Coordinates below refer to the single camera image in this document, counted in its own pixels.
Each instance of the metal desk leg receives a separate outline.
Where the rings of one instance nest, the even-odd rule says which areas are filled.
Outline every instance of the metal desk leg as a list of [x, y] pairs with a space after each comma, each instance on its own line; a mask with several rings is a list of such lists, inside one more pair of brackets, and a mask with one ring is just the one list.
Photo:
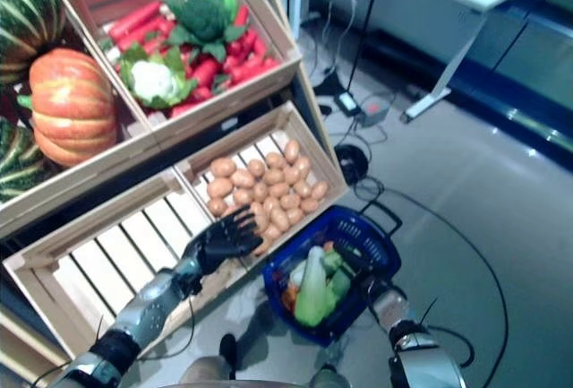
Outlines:
[[448, 88], [448, 83], [451, 77], [454, 75], [456, 70], [458, 69], [460, 63], [466, 56], [467, 51], [469, 48], [474, 44], [475, 39], [477, 39], [477, 35], [483, 28], [483, 25], [487, 21], [487, 13], [482, 13], [480, 16], [480, 20], [474, 28], [469, 40], [462, 46], [461, 49], [454, 55], [453, 58], [449, 61], [448, 65], [444, 69], [443, 73], [440, 76], [440, 79], [433, 87], [432, 92], [428, 95], [417, 101], [413, 106], [408, 108], [403, 114], [400, 120], [404, 123], [408, 123], [414, 118], [421, 115], [424, 111], [428, 108], [436, 104], [438, 101], [447, 97], [451, 93], [451, 89]]

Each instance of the power adapter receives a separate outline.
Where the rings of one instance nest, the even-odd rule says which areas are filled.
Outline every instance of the power adapter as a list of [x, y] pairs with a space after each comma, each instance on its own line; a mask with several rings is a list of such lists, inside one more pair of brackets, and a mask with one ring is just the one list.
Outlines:
[[361, 109], [356, 103], [355, 98], [348, 91], [339, 93], [335, 98], [334, 102], [346, 116], [356, 116], [360, 113]]

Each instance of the green striped squash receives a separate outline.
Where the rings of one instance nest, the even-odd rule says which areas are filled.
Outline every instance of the green striped squash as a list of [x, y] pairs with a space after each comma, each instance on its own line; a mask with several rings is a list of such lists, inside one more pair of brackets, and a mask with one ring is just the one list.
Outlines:
[[25, 193], [50, 174], [31, 131], [0, 116], [0, 203]]
[[39, 50], [60, 38], [62, 0], [0, 0], [0, 85], [26, 76]]

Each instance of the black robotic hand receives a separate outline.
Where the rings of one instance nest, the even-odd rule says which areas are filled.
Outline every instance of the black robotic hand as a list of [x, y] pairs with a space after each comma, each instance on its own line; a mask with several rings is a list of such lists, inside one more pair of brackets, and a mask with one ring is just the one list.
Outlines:
[[262, 243], [254, 234], [257, 228], [249, 206], [234, 211], [195, 237], [184, 252], [194, 257], [203, 275], [213, 273], [227, 258], [249, 254]]

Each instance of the wooden crate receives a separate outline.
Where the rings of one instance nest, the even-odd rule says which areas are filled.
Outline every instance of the wooden crate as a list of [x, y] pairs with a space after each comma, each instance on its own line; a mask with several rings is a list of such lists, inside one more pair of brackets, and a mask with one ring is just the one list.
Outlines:
[[[172, 169], [156, 175], [4, 260], [21, 291], [71, 358], [86, 351], [191, 237], [210, 223]], [[246, 274], [227, 260], [202, 281], [196, 311]], [[163, 340], [190, 317], [188, 302], [168, 318]]]
[[[71, 13], [67, 13], [66, 17], [62, 43], [93, 56], [105, 70], [95, 40], [82, 29], [82, 25]], [[0, 203], [0, 237], [8, 236], [93, 186], [116, 177], [159, 153], [157, 141], [146, 123], [145, 116], [137, 108], [132, 108], [133, 105], [129, 101], [124, 101], [124, 89], [116, 85], [115, 80], [112, 79], [111, 83], [118, 123], [117, 144], [73, 168], [63, 169], [7, 203]], [[17, 94], [30, 94], [30, 87], [27, 82], [19, 83], [10, 90], [6, 89], [5, 94], [8, 98]]]
[[[228, 157], [239, 168], [246, 168], [249, 160], [256, 159], [264, 162], [264, 157], [269, 152], [282, 153], [287, 142], [291, 139], [296, 139], [300, 142], [301, 155], [305, 155], [311, 160], [312, 168], [307, 177], [309, 185], [314, 185], [318, 180], [325, 180], [329, 184], [329, 191], [321, 201], [319, 209], [306, 215], [298, 224], [284, 233], [264, 256], [260, 258], [253, 256], [244, 258], [248, 268], [259, 265], [261, 260], [286, 243], [305, 225], [312, 222], [314, 218], [333, 204], [347, 190], [344, 178], [318, 144], [294, 104], [288, 101], [175, 166], [187, 178], [204, 210], [209, 213], [207, 201], [210, 198], [207, 194], [207, 185], [213, 179], [213, 175], [209, 171], [209, 165], [215, 158]], [[228, 204], [232, 204], [232, 196], [229, 195], [226, 201]]]
[[[86, 31], [95, 39], [99, 39], [105, 36], [103, 28], [110, 22], [150, 1], [152, 0], [66, 0], [65, 2], [71, 12], [83, 22]], [[225, 117], [284, 88], [295, 75], [302, 58], [301, 54], [268, 1], [239, 1], [248, 5], [252, 25], [261, 34], [267, 46], [272, 49], [280, 66], [213, 97], [177, 118], [167, 120], [162, 113], [154, 113], [150, 119], [150, 125], [163, 149], [200, 133]], [[99, 53], [107, 65], [110, 79], [114, 79], [117, 85], [124, 87], [104, 53], [101, 51]], [[137, 104], [131, 95], [128, 99], [134, 105]]]
[[[40, 375], [67, 360], [62, 350], [54, 346], [17, 315], [0, 305], [0, 363], [22, 379], [33, 383]], [[38, 382], [47, 385], [57, 372]]]

